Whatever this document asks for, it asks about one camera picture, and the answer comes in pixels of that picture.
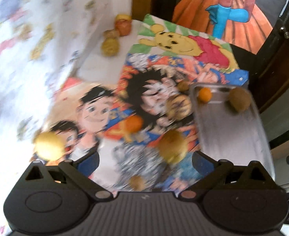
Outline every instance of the red shirt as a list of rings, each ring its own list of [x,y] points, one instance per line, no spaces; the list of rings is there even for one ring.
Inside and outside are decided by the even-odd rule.
[[[203,63],[219,64],[220,68],[228,68],[230,64],[228,58],[221,53],[219,47],[214,45],[211,40],[192,35],[187,37],[193,39],[203,51],[199,56],[194,56],[195,59]]]

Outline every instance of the printed cartoon sheet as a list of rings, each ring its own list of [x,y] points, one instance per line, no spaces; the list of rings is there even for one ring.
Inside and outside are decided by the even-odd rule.
[[[69,78],[57,95],[43,131],[61,136],[65,154],[59,160],[43,160],[46,165],[57,165],[65,159],[78,160],[87,154],[102,138],[114,99],[114,86],[82,82]]]
[[[177,56],[218,65],[222,72],[238,69],[229,43],[150,14],[138,31],[138,43],[129,53]]]
[[[193,151],[199,150],[198,134],[193,115],[180,121],[171,121],[166,115],[165,103],[169,96],[178,94],[177,84],[189,82],[220,82],[243,85],[248,72],[236,69],[223,73],[218,65],[187,58],[128,54],[115,90],[109,121],[98,149],[100,165],[90,176],[99,185],[112,191],[131,191],[129,179],[141,176],[145,191],[153,187],[176,194],[212,171],[211,166],[192,166]],[[133,114],[144,121],[143,129],[129,134],[125,119]],[[189,153],[169,173],[158,154],[156,144],[168,129],[176,128],[186,137]]]
[[[180,121],[171,121],[165,115],[166,100],[179,93],[177,84],[183,79],[190,83],[219,82],[241,86],[248,80],[248,72],[236,69],[222,73],[219,65],[198,60],[128,54],[104,135],[114,140],[154,147],[165,131],[177,128],[189,140],[189,149],[195,150],[198,140],[193,115]],[[124,119],[133,114],[142,117],[144,129],[130,135],[125,131]]]

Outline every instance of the green triangle pattern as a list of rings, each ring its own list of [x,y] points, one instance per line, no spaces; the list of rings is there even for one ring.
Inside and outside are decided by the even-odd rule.
[[[189,29],[189,31],[193,34],[193,36],[199,36],[199,32],[196,30]]]
[[[149,26],[152,26],[155,24],[155,22],[154,22],[154,20],[150,14],[145,15],[144,23],[148,24]]]
[[[173,32],[173,33],[176,32],[176,27],[177,27],[176,24],[168,22],[168,21],[164,21],[164,24],[169,32]]]
[[[147,46],[142,43],[134,44],[131,46],[130,50],[128,53],[134,54],[134,53],[145,53],[148,54],[151,50],[151,46]]]
[[[188,36],[189,35],[188,28],[179,26],[179,29],[182,32],[183,36]]]
[[[155,33],[153,33],[149,28],[145,27],[144,25],[140,26],[138,35],[151,36],[151,37],[156,36]]]
[[[221,44],[222,48],[228,50],[229,52],[232,52],[232,49],[231,49],[231,46],[229,43],[224,43],[224,44]]]

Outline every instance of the black hair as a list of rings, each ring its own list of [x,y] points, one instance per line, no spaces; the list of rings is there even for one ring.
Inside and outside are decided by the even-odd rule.
[[[112,90],[109,90],[99,85],[92,88],[87,93],[85,93],[85,95],[82,98],[80,98],[80,101],[82,102],[82,104],[85,104],[96,101],[101,97],[112,97],[112,96],[113,96]]]
[[[62,131],[62,132],[67,132],[69,130],[76,131],[77,133],[77,139],[80,138],[79,136],[79,128],[73,121],[69,120],[61,120],[57,122],[53,127],[51,127],[50,131],[56,132],[56,131]]]
[[[131,109],[135,110],[135,113],[143,119],[143,128],[146,128],[150,126],[150,129],[153,129],[157,125],[157,120],[161,117],[161,115],[153,115],[146,111],[144,111],[141,107],[142,104],[144,104],[142,100],[142,94],[147,91],[148,89],[144,87],[145,85],[148,85],[148,80],[157,80],[159,82],[162,82],[162,78],[167,77],[167,74],[162,72],[161,69],[155,70],[155,69],[147,69],[142,72],[138,72],[137,74],[132,74],[131,79],[126,79],[128,85],[126,87],[127,97],[122,98],[122,100],[129,105],[131,105]],[[175,84],[176,77],[169,77],[169,79],[172,79]],[[177,128],[182,127],[184,125],[187,125],[193,121],[193,116],[189,115],[185,117],[184,119],[180,121],[176,121],[171,123],[166,128]]]

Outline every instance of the winnie the pooh drawing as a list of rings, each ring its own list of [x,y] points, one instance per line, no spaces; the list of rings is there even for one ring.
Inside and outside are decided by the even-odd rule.
[[[219,65],[222,71],[227,73],[238,69],[233,54],[222,48],[216,40],[210,40],[201,36],[165,32],[164,26],[154,24],[150,30],[155,33],[153,40],[140,39],[140,44],[151,47],[159,47],[164,51],[173,52],[183,56],[193,56],[203,63]]]

